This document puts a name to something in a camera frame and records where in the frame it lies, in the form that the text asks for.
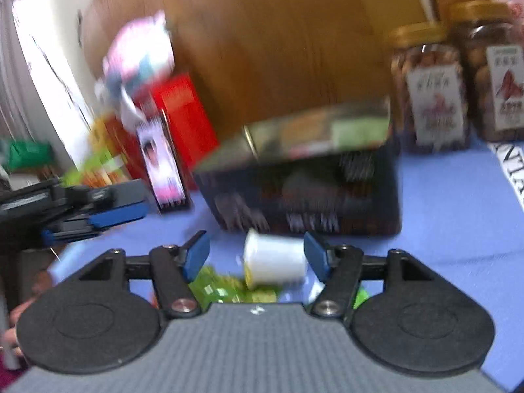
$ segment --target snack jar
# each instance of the snack jar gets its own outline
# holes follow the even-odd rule
[[[425,22],[389,34],[391,73],[404,117],[408,151],[465,149],[470,144],[460,52],[440,23]]]
[[[506,3],[469,1],[450,8],[460,48],[471,119],[488,142],[524,139],[522,30]]]

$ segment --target jar lid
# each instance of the jar lid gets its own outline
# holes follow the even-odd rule
[[[388,38],[394,48],[407,48],[446,41],[447,31],[438,22],[413,23],[394,29]]]
[[[450,8],[451,22],[511,19],[512,13],[508,5],[497,1],[467,1],[454,4]]]

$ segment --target blue tablecloth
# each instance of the blue tablecloth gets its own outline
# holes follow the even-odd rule
[[[395,238],[334,237],[366,253],[385,255],[402,248],[473,297],[492,315],[496,337],[483,370],[507,390],[524,378],[524,212],[499,160],[486,145],[439,156],[402,156],[399,175],[403,189],[403,229]],[[199,229],[211,235],[208,263],[219,272],[242,274],[244,234],[222,232],[200,194],[192,195],[191,212],[144,220],[116,228],[103,236],[70,246],[51,271],[57,280],[70,275],[109,248],[128,255],[146,254],[154,246],[182,244]],[[305,300],[307,284],[285,294],[285,300]],[[379,282],[366,289],[378,293]],[[134,293],[150,298],[148,281],[133,281]]]

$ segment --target white plastic cup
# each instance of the white plastic cup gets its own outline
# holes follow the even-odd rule
[[[259,234],[255,229],[247,233],[244,273],[248,288],[302,282],[307,269],[303,238]]]

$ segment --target green packet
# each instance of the green packet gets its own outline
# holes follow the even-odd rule
[[[203,309],[211,303],[276,303],[282,292],[278,286],[250,290],[243,279],[220,275],[212,266],[204,266],[189,288]],[[366,291],[360,288],[354,307],[357,308],[368,297]]]
[[[38,168],[53,163],[53,149],[48,143],[31,140],[1,140],[2,165],[6,170]]]

